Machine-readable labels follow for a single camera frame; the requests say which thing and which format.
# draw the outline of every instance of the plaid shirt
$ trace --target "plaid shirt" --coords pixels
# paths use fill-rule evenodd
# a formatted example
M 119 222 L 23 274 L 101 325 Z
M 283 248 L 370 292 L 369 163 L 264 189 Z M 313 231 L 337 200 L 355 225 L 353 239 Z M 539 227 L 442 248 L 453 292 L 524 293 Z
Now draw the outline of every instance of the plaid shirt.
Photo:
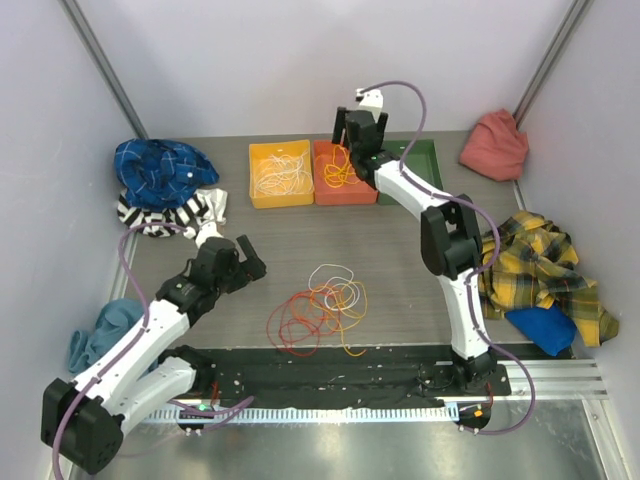
M 499 227 L 500 254 L 479 282 L 485 318 L 510 310 L 555 304 L 571 318 L 588 347 L 618 334 L 618 321 L 598 300 L 595 280 L 574 271 L 578 255 L 571 237 L 541 215 L 518 212 Z M 483 263 L 495 249 L 491 232 L 483 238 Z

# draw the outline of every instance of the blue plaid shirt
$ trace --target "blue plaid shirt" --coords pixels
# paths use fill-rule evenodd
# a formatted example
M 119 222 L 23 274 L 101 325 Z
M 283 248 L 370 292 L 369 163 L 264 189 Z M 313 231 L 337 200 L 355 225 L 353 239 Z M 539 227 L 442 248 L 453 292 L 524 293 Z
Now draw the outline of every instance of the blue plaid shirt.
M 154 212 L 181 207 L 197 188 L 219 179 L 204 153 L 172 140 L 124 142 L 116 149 L 114 166 L 129 205 Z

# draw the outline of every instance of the pink cloth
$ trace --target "pink cloth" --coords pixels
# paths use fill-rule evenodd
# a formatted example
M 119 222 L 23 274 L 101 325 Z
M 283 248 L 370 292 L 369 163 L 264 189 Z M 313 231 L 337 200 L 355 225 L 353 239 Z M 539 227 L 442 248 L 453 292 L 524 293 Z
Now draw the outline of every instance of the pink cloth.
M 516 121 L 502 109 L 480 119 L 460 154 L 460 163 L 499 182 L 516 180 L 522 175 L 528 151 L 527 134 L 518 132 Z

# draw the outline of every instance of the orange bin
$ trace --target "orange bin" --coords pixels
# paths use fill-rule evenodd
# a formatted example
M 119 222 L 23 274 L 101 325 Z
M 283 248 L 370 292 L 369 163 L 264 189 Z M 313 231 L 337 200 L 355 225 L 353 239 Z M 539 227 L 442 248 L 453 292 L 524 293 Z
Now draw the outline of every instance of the orange bin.
M 378 192 L 356 177 L 349 152 L 329 140 L 313 142 L 313 173 L 318 205 L 368 205 Z
M 249 145 L 249 197 L 255 208 L 313 203 L 310 149 L 309 140 Z

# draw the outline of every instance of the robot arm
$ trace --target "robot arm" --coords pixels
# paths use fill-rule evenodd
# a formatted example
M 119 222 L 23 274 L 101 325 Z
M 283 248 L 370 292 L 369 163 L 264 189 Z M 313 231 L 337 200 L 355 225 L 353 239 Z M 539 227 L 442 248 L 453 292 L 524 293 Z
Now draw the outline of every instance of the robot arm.
M 54 380 L 45 390 L 42 441 L 53 446 L 54 436 L 71 402 L 90 382 L 100 379 L 80 401 L 66 426 L 60 453 L 90 474 L 102 470 L 117 454 L 124 437 L 151 412 L 192 388 L 205 390 L 214 369 L 189 347 L 177 349 L 153 372 L 140 378 L 149 365 L 176 339 L 210 311 L 220 295 L 246 286 L 266 275 L 249 239 L 238 245 L 246 260 L 239 260 L 235 244 L 215 227 L 203 230 L 200 247 L 187 273 L 167 280 L 149 306 L 145 325 L 140 319 L 107 354 L 71 382 Z M 116 357 L 117 363 L 103 369 Z
M 393 197 L 420 222 L 422 259 L 442 286 L 451 321 L 456 380 L 462 388 L 477 385 L 495 372 L 497 360 L 477 332 L 488 338 L 477 277 L 470 275 L 480 265 L 482 248 L 475 213 L 407 168 L 401 170 L 399 157 L 383 148 L 388 115 L 382 112 L 379 90 L 363 94 L 359 89 L 356 100 L 360 103 L 355 110 L 338 108 L 332 141 L 349 149 L 358 178 Z M 471 306 L 479 328 L 473 324 Z

